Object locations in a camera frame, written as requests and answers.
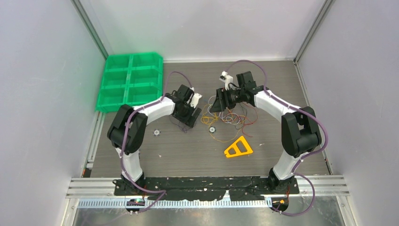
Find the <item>yellow triangular plastic piece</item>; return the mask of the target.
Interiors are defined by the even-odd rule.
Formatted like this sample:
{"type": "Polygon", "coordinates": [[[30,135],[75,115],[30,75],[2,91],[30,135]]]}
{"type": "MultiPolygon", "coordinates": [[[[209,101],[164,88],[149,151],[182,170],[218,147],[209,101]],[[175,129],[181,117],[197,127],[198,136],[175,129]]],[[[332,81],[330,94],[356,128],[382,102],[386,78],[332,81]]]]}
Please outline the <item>yellow triangular plastic piece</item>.
{"type": "Polygon", "coordinates": [[[244,136],[240,136],[228,148],[224,150],[226,158],[239,157],[243,155],[251,155],[253,150],[244,136]]]}

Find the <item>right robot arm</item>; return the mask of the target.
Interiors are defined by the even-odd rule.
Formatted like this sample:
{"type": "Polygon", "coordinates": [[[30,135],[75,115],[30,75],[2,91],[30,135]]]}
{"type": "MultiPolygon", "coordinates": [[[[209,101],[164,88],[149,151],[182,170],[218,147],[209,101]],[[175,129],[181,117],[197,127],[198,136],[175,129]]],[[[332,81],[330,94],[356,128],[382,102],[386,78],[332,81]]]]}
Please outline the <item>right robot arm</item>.
{"type": "Polygon", "coordinates": [[[223,71],[219,79],[224,87],[216,90],[210,113],[232,109],[238,103],[248,103],[266,111],[281,123],[282,155],[271,168],[267,186],[274,193],[281,193],[292,182],[300,158],[311,153],[322,142],[315,112],[311,107],[300,108],[277,97],[265,85],[258,86],[251,72],[238,74],[238,84],[223,71]]]}

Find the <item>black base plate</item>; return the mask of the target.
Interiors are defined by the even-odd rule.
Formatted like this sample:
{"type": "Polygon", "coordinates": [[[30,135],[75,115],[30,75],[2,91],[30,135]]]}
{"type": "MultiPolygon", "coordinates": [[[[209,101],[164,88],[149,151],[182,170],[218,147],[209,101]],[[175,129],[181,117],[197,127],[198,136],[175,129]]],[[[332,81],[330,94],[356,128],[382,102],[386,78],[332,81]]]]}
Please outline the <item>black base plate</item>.
{"type": "Polygon", "coordinates": [[[154,201],[219,201],[228,194],[232,201],[258,201],[264,195],[299,194],[297,180],[273,187],[266,177],[146,177],[136,188],[127,179],[115,179],[115,196],[139,195],[154,201]]]}

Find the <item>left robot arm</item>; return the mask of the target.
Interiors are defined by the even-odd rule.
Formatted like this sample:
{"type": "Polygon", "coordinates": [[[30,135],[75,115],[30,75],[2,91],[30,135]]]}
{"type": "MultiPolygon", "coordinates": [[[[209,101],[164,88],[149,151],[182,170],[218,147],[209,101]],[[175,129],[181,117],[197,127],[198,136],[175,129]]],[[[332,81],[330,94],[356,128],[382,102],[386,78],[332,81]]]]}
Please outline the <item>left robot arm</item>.
{"type": "Polygon", "coordinates": [[[127,179],[126,189],[133,195],[144,190],[143,169],[139,149],[146,127],[153,121],[171,115],[188,128],[193,128],[201,112],[198,104],[202,95],[181,85],[178,90],[166,93],[145,105],[122,105],[107,132],[107,137],[121,159],[122,177],[127,179]]]}

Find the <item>aluminium front rail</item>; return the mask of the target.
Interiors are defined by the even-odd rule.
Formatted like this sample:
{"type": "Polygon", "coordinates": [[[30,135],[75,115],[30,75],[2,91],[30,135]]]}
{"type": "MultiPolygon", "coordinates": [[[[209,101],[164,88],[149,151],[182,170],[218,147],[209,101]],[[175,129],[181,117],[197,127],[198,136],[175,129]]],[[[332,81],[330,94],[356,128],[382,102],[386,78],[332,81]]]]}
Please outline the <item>aluminium front rail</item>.
{"type": "Polygon", "coordinates": [[[128,201],[136,199],[139,201],[138,208],[151,206],[152,208],[241,208],[241,207],[271,207],[278,204],[284,198],[292,197],[341,197],[349,196],[349,190],[341,176],[309,176],[307,180],[296,178],[295,192],[285,194],[263,194],[259,200],[250,200],[249,194],[244,195],[242,201],[234,200],[227,190],[222,191],[216,198],[200,199],[190,201],[182,199],[178,201],[149,200],[146,195],[123,195],[115,196],[112,178],[74,178],[70,182],[67,191],[67,199],[76,199],[77,206],[82,208],[123,208],[128,206],[128,201]]]}

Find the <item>poker chip middle left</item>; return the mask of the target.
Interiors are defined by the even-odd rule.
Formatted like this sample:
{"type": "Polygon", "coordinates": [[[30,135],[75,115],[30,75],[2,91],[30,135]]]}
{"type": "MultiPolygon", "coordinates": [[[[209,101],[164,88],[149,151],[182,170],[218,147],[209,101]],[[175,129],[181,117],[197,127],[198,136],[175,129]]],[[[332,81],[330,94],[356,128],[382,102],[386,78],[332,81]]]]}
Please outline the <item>poker chip middle left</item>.
{"type": "Polygon", "coordinates": [[[159,136],[161,134],[161,132],[160,132],[160,130],[158,130],[158,129],[155,129],[154,131],[153,131],[153,135],[154,136],[159,136]]]}

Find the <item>green compartment bin tray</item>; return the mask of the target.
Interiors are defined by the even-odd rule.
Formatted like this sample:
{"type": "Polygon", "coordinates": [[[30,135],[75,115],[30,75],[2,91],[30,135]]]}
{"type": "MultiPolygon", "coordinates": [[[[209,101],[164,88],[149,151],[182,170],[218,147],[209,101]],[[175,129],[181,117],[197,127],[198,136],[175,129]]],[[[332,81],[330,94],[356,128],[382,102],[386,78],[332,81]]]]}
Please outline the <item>green compartment bin tray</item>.
{"type": "Polygon", "coordinates": [[[116,112],[127,104],[144,105],[163,94],[163,57],[156,52],[109,55],[96,110],[116,112]]]}

